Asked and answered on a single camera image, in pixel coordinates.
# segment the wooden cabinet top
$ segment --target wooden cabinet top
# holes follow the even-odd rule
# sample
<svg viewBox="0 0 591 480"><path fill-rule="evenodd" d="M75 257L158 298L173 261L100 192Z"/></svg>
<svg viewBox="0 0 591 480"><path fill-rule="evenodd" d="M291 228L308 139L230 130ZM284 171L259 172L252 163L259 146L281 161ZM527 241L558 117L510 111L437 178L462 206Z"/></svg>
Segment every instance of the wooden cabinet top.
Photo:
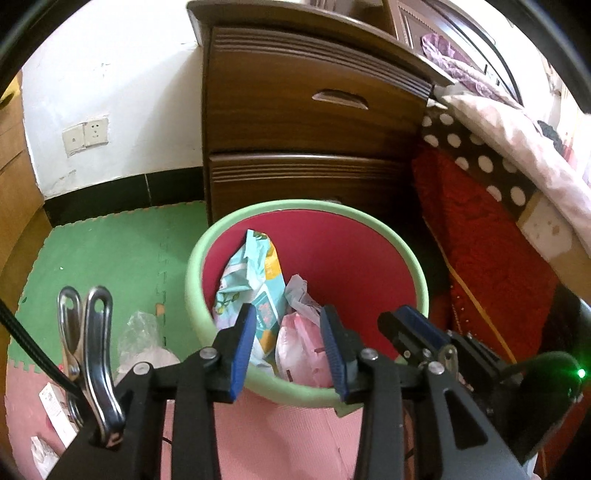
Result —
<svg viewBox="0 0 591 480"><path fill-rule="evenodd" d="M389 61L432 84L453 80L437 66L416 55L392 35L371 25L309 5L274 0L196 0L187 4L198 38L208 42L215 26L286 29L349 47Z"/></svg>

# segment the white box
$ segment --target white box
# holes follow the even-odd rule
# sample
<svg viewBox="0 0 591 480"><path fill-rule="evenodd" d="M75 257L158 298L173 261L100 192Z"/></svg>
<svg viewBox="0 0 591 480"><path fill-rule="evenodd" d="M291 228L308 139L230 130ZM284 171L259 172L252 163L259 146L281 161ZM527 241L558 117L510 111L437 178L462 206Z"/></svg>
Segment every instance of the white box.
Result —
<svg viewBox="0 0 591 480"><path fill-rule="evenodd" d="M48 383L39 392L39 398L60 440L68 448L68 445L71 444L77 435L78 429L68 412L64 392L59 387Z"/></svg>

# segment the electrical outlet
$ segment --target electrical outlet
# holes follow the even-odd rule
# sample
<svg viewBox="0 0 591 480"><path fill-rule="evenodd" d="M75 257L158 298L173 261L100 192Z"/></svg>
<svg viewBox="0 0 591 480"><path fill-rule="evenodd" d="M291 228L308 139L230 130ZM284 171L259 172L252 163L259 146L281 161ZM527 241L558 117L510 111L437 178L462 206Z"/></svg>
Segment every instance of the electrical outlet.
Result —
<svg viewBox="0 0 591 480"><path fill-rule="evenodd" d="M84 128L82 124L74 125L61 133L68 157L80 150L84 150Z"/></svg>
<svg viewBox="0 0 591 480"><path fill-rule="evenodd" d="M109 119L107 117L95 118L84 122L84 145L90 147L91 145L99 145L108 143L107 127L109 126Z"/></svg>

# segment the green foam mat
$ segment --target green foam mat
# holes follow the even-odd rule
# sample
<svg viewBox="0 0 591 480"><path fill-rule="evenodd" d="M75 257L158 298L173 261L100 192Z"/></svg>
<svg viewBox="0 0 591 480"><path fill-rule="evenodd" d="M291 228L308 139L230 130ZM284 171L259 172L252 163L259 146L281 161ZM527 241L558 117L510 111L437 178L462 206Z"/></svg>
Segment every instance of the green foam mat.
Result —
<svg viewBox="0 0 591 480"><path fill-rule="evenodd" d="M122 212L55 227L39 251L17 318L56 364L62 362L56 298L71 285L81 297L96 285L113 295L111 368L119 365L117 340L140 310L158 316L165 347L184 360L199 343L184 305L189 255L207 229L203 202ZM8 358L25 369L32 360L11 341Z"/></svg>

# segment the drawer handle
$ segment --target drawer handle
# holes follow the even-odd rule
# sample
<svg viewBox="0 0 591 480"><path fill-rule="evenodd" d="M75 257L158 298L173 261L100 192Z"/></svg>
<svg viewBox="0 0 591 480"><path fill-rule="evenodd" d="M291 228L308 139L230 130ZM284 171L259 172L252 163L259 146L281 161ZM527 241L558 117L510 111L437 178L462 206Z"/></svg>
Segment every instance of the drawer handle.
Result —
<svg viewBox="0 0 591 480"><path fill-rule="evenodd" d="M312 95L312 100L319 102L336 103L337 105L352 106L354 108L361 108L361 110L369 110L369 106L365 98L352 93L343 92L342 90L321 90Z"/></svg>

